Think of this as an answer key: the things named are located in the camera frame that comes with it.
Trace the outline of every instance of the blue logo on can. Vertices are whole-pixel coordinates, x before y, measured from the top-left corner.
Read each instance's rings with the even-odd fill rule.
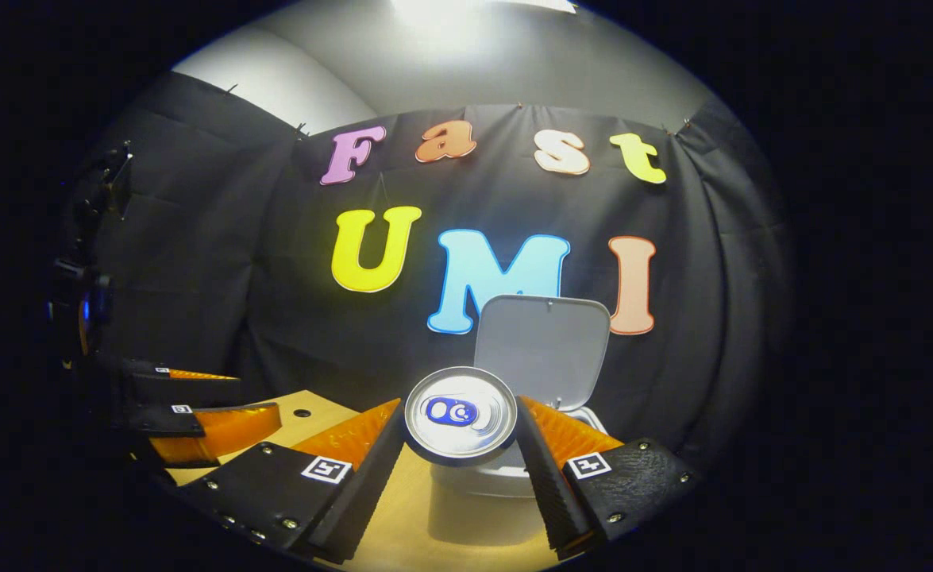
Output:
[[[448,397],[436,397],[427,404],[427,419],[443,426],[466,427],[476,421],[476,405]]]

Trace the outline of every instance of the blue letter m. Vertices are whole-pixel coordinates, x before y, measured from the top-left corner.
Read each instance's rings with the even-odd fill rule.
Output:
[[[427,319],[427,328],[443,334],[466,334],[473,321],[466,315],[466,294],[473,297],[476,313],[499,294],[558,296],[561,261],[569,253],[568,240],[547,234],[527,238],[509,270],[502,272],[491,243],[476,230],[447,230],[438,244],[448,256],[441,305]]]

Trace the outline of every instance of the can lid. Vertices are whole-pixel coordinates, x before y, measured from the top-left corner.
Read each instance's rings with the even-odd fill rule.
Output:
[[[594,300],[502,294],[484,305],[473,365],[494,373],[516,395],[582,407],[593,394],[611,315]]]

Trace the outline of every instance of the white container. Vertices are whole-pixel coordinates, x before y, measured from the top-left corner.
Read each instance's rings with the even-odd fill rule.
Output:
[[[601,303],[503,294],[481,312],[473,366],[494,373],[515,395],[527,395],[606,432],[585,405],[600,376],[609,334],[611,315]],[[517,444],[474,467],[431,465],[431,477],[429,529],[436,539],[506,546],[542,530]]]

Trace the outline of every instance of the soda can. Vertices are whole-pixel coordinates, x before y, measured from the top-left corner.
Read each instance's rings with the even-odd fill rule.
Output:
[[[432,463],[462,467],[501,455],[515,437],[516,399],[494,373],[447,367],[431,373],[406,398],[409,446]]]

